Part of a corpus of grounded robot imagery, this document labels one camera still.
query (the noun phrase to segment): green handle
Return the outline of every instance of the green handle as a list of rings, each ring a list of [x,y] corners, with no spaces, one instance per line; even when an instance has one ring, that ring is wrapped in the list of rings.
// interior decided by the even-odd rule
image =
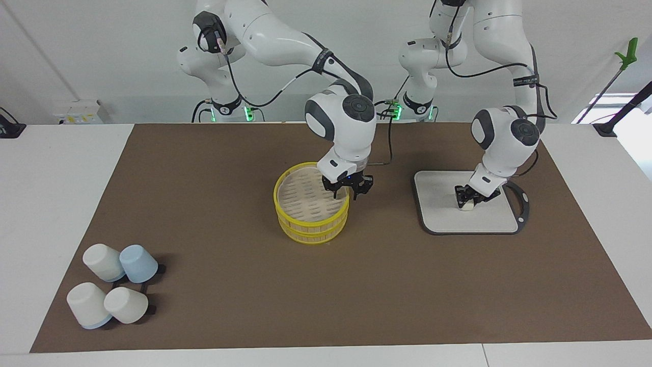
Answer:
[[[627,47],[627,56],[621,54],[620,52],[615,53],[623,60],[623,66],[620,67],[622,71],[627,70],[629,65],[632,65],[638,61],[636,58],[636,47],[638,47],[638,37],[634,37],[629,41],[629,46]]]

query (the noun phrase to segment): green tool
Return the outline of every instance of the green tool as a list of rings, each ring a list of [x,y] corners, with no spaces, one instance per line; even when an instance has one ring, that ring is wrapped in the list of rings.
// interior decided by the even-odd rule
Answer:
[[[627,56],[621,54],[620,52],[615,53],[616,55],[618,55],[618,57],[620,57],[623,60],[623,66],[620,67],[620,70],[618,70],[618,72],[611,79],[609,84],[607,84],[607,86],[602,90],[602,92],[600,92],[600,94],[598,94],[598,96],[595,97],[595,100],[593,101],[593,103],[591,103],[591,106],[589,106],[589,108],[587,108],[586,112],[584,112],[584,115],[582,115],[582,117],[579,119],[579,121],[577,121],[577,123],[581,123],[582,120],[584,120],[586,115],[589,114],[589,111],[591,111],[593,109],[593,107],[595,107],[595,105],[598,103],[600,98],[602,98],[602,96],[605,93],[607,93],[609,88],[611,88],[611,86],[614,84],[615,80],[618,79],[620,74],[622,74],[623,71],[627,70],[627,67],[629,67],[629,65],[632,65],[633,63],[635,63],[638,60],[636,58],[636,47],[637,46],[638,46],[638,38],[634,37],[633,39],[631,39],[629,41],[629,47],[627,48]]]

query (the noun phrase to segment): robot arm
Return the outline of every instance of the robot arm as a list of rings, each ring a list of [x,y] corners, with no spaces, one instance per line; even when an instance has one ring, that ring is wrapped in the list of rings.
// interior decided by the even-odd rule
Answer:
[[[480,55],[500,65],[521,65],[508,67],[516,104],[482,110],[471,125],[473,137],[485,154],[469,183],[456,188],[458,203],[464,210],[499,194],[498,187],[536,150],[546,127],[537,87],[537,57],[523,30],[521,0],[469,1],[474,7],[473,39]]]
[[[305,106],[309,128],[334,144],[318,168],[327,190],[350,186],[354,195],[366,193],[373,177],[363,170],[376,132],[370,83],[316,39],[279,20],[262,0],[200,2],[198,10],[194,24],[202,50],[226,54],[241,44],[264,65],[306,65],[334,80]]]
[[[470,8],[469,5],[463,5],[460,9],[460,14],[463,15],[454,17],[456,7],[447,7],[437,1],[430,13],[430,30],[434,38],[411,40],[404,44],[400,51],[398,60],[409,74],[403,102],[414,112],[417,121],[427,119],[432,105],[437,88],[437,78],[432,71],[448,67],[446,46],[453,18],[455,21],[449,47],[449,62],[455,67],[466,60],[468,46],[462,38],[462,26]]]
[[[499,194],[498,187],[535,151],[546,123],[537,87],[536,55],[523,30],[521,0],[437,1],[430,15],[435,38],[409,42],[401,54],[401,64],[410,73],[411,82],[404,102],[413,110],[419,108],[415,113],[422,120],[437,85],[430,70],[448,68],[449,64],[454,67],[466,58],[461,28],[471,7],[476,49],[500,65],[512,65],[507,68],[514,79],[516,104],[481,110],[475,116],[471,132],[485,155],[468,184],[456,187],[463,210]]]
[[[238,46],[229,57],[235,61],[244,55],[245,49]],[[221,116],[220,121],[238,121],[245,117],[245,110],[241,108],[242,98],[231,83],[229,72],[220,70],[226,66],[226,59],[222,54],[213,55],[197,47],[184,47],[177,53],[177,62],[183,72],[206,84],[211,94],[213,110],[218,112],[217,116]]]

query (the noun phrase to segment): brown table mat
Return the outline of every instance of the brown table mat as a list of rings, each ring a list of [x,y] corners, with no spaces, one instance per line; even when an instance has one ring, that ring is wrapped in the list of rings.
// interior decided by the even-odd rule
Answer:
[[[531,200],[515,236],[431,236],[417,217],[419,170],[473,170],[468,124],[394,126],[394,162],[370,167],[331,244],[278,226],[276,179],[329,144],[305,125],[137,125],[32,352],[122,349],[574,342],[652,331],[544,146],[516,182]],[[379,127],[373,160],[387,158]],[[158,313],[87,331],[66,303],[93,281],[83,252],[142,244],[168,272],[149,287]]]

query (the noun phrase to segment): cable connector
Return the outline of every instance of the cable connector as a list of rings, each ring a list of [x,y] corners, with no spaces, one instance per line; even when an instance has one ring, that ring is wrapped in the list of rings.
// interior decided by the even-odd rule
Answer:
[[[229,57],[226,53],[226,45],[224,44],[224,41],[220,37],[217,37],[217,45],[220,47],[220,52],[222,52],[224,57]]]
[[[385,99],[383,104],[387,105],[387,109],[380,114],[381,117],[392,118],[392,120],[400,120],[403,113],[403,106],[401,106],[398,99]]]

